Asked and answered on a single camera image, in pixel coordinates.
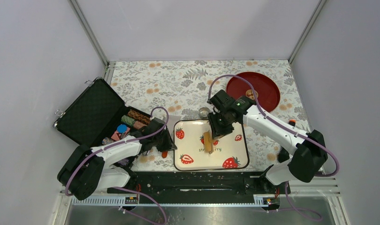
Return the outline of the wooden dough roller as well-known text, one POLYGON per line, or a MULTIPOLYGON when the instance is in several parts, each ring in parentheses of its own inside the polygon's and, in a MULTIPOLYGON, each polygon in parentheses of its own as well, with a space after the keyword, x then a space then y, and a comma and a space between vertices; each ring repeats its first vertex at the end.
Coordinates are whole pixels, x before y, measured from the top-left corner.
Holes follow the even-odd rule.
POLYGON ((205 153, 212 154, 213 153, 213 139, 210 131, 203 133, 204 139, 204 151, 205 153))

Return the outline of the strawberry print tray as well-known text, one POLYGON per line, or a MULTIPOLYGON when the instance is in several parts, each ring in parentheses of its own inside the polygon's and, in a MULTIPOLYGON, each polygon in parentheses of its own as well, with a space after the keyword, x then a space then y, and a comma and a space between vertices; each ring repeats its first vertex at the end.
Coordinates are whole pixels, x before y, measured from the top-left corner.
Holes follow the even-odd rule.
POLYGON ((249 164, 243 125, 233 124, 231 134, 206 140, 207 120, 183 120, 174 126, 174 166, 179 171, 242 169, 249 164))

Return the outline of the blue poker chip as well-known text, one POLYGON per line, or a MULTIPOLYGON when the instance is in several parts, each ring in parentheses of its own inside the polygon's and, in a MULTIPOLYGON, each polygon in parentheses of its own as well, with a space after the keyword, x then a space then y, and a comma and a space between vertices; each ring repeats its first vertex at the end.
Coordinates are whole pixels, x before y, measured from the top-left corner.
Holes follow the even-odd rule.
POLYGON ((116 131, 120 134, 127 132, 128 127, 125 124, 120 124, 116 131))

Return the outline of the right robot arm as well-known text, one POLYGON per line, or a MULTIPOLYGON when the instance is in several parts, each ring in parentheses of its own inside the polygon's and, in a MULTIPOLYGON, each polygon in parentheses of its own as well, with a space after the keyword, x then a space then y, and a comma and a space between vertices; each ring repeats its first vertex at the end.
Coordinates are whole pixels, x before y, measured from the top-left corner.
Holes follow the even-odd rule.
POLYGON ((260 187, 266 193, 272 193, 289 180, 310 182, 327 160, 320 132, 306 132, 283 122, 266 112, 255 100, 246 96, 234 99, 220 90, 207 102, 216 110, 208 114, 213 139, 231 134, 233 124, 241 123, 273 139, 291 155, 263 172, 260 187))

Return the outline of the floral tablecloth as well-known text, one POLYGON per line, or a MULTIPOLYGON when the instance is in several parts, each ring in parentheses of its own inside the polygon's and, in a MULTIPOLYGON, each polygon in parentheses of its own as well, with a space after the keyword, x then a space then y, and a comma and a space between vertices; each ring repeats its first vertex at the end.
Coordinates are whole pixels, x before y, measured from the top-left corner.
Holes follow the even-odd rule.
POLYGON ((108 83, 129 106, 173 121, 199 118, 207 107, 207 93, 225 89, 230 76, 256 72, 273 80, 280 100, 273 115, 283 121, 294 119, 299 129, 310 131, 295 79, 286 60, 189 60, 118 61, 113 63, 108 83))

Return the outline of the red round lacquer tray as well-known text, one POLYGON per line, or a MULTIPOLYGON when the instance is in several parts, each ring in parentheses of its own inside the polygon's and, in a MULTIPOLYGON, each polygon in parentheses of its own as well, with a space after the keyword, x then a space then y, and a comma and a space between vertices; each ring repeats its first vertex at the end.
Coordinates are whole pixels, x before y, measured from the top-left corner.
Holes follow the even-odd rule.
MULTIPOLYGON (((278 106, 281 98, 280 91, 273 80, 256 72, 242 72, 239 73, 238 76, 252 84, 254 90, 256 91, 258 102, 263 109, 271 112, 278 106)), ((226 92, 235 99, 241 96, 247 96, 250 99, 255 99, 249 85, 235 77, 229 80, 226 86, 226 92)))

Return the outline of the black poker chip case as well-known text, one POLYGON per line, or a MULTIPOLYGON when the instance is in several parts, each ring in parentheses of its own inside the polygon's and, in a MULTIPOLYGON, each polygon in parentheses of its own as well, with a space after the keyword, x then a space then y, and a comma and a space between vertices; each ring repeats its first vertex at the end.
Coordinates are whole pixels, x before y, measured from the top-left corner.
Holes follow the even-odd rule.
POLYGON ((122 123, 122 116, 133 110, 150 119, 150 115, 125 104, 102 78, 96 78, 53 124, 59 132, 78 144, 99 146, 111 137, 122 123))

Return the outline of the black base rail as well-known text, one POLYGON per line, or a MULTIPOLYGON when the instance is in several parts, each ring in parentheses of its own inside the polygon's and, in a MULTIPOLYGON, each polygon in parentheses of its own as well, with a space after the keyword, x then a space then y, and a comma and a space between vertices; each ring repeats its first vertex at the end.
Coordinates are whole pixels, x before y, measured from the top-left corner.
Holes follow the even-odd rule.
POLYGON ((290 192, 284 183, 264 186, 261 172, 136 172, 127 189, 141 193, 160 204, 246 204, 255 195, 275 196, 290 192))

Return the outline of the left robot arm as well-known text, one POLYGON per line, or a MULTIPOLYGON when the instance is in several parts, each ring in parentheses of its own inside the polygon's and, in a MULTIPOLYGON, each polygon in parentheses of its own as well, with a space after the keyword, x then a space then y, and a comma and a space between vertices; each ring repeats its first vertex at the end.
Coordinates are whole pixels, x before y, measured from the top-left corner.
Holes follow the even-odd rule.
POLYGON ((177 149, 165 122, 157 118, 141 129, 130 131, 119 141, 97 147, 79 145, 58 172, 57 180, 67 195, 78 200, 113 187, 130 193, 135 190, 137 181, 128 166, 116 163, 137 157, 153 147, 161 152, 177 149))

